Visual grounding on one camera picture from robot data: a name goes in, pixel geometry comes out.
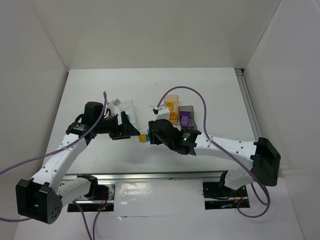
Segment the yellow square lego brick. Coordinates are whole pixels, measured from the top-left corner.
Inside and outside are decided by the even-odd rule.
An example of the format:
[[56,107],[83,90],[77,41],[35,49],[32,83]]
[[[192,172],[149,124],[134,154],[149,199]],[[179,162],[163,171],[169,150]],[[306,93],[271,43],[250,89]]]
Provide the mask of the yellow square lego brick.
[[148,141],[147,135],[146,134],[141,134],[138,136],[139,142],[140,143],[145,143]]

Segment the yellow lego piece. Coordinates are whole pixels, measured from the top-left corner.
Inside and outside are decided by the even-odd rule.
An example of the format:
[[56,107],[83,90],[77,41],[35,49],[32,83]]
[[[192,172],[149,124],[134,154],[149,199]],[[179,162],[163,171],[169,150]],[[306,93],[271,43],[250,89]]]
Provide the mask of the yellow lego piece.
[[169,111],[171,112],[173,109],[174,103],[172,101],[168,101],[166,103],[166,107],[169,109]]

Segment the teal lego brick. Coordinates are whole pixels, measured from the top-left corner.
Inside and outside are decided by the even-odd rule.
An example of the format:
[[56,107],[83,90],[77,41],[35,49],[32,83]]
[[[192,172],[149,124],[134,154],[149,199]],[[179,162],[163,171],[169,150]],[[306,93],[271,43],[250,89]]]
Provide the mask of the teal lego brick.
[[146,131],[146,141],[150,142],[149,129],[147,129],[147,131]]

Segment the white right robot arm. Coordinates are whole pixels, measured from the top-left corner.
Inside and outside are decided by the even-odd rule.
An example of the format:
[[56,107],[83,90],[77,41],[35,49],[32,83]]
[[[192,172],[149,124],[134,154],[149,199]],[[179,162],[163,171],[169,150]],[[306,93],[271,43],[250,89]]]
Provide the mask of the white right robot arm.
[[152,145],[165,145],[180,155],[210,156],[231,160],[239,168],[228,170],[220,177],[220,184],[232,189],[252,183],[275,187],[278,183],[281,155],[264,137],[257,141],[239,141],[192,129],[174,127],[169,120],[157,119],[148,123]]

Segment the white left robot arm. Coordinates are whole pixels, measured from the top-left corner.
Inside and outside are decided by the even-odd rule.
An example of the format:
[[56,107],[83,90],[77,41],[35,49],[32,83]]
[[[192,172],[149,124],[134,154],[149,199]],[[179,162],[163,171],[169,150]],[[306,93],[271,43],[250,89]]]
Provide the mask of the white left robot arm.
[[69,183],[62,180],[90,142],[99,134],[112,140],[129,139],[140,132],[132,125],[125,111],[119,110],[119,100],[111,103],[89,101],[84,112],[66,130],[53,156],[30,179],[21,179],[16,187],[19,215],[52,224],[61,209],[79,197],[89,200],[98,197],[103,187],[92,175],[81,173]]

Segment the yellow lego in amber bin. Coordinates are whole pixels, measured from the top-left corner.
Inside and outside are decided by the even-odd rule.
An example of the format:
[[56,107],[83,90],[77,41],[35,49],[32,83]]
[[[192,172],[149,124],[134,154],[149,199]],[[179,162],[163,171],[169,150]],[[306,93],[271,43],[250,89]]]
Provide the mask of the yellow lego in amber bin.
[[172,111],[172,112],[170,113],[169,119],[170,119],[170,120],[176,120],[176,119],[177,119],[177,113],[174,112],[174,111]]

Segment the clear plastic container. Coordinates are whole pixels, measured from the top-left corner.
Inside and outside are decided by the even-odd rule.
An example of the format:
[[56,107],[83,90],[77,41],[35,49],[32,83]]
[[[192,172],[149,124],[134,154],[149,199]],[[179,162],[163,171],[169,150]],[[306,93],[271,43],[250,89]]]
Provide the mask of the clear plastic container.
[[122,100],[119,105],[121,111],[124,111],[126,114],[130,116],[130,123],[132,125],[137,124],[137,118],[135,113],[135,106],[132,99]]

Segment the purple lego in grey bin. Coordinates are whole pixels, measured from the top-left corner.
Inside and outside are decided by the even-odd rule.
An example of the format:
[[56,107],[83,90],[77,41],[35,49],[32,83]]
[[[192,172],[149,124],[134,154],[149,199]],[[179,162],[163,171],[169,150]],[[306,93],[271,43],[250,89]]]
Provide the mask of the purple lego in grey bin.
[[179,114],[182,117],[191,117],[192,116],[192,112],[191,111],[180,111]]

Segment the amber plastic container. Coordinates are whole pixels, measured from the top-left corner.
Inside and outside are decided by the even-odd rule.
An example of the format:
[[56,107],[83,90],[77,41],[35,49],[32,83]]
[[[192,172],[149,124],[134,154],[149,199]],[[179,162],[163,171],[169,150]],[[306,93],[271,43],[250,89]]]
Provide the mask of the amber plastic container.
[[178,95],[166,95],[164,97],[164,104],[167,106],[167,102],[173,102],[173,108],[171,112],[176,112],[176,120],[169,121],[174,125],[178,126],[180,124],[180,115],[179,115],[179,96]]

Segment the dark grey plastic container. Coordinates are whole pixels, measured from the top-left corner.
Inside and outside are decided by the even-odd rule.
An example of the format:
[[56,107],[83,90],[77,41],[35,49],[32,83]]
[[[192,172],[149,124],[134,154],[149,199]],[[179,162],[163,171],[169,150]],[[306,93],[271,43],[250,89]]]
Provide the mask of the dark grey plastic container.
[[182,130],[197,130],[195,122],[195,111],[192,105],[181,105],[178,107],[179,123]]

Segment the aluminium front rail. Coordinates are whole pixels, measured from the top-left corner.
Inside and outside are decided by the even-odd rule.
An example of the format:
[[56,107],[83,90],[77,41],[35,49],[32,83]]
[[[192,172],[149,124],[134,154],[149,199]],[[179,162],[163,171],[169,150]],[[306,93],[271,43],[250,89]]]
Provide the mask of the aluminium front rail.
[[179,179],[220,179],[223,171],[193,172],[158,172],[158,173],[113,173],[93,174],[98,180],[104,181],[151,181]]

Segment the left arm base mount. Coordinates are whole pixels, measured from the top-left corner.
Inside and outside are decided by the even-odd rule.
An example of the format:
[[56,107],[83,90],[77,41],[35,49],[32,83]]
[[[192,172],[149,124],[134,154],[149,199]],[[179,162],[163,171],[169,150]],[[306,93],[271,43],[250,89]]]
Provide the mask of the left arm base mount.
[[116,185],[114,183],[105,183],[95,193],[94,197],[78,197],[75,202],[79,204],[84,213],[113,212]]

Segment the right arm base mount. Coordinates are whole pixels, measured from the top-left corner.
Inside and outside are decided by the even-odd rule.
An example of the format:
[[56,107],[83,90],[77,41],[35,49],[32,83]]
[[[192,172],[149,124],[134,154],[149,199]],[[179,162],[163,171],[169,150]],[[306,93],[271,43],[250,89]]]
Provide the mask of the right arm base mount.
[[228,210],[250,208],[245,186],[233,190],[220,182],[223,172],[205,172],[202,176],[202,195],[205,210]]

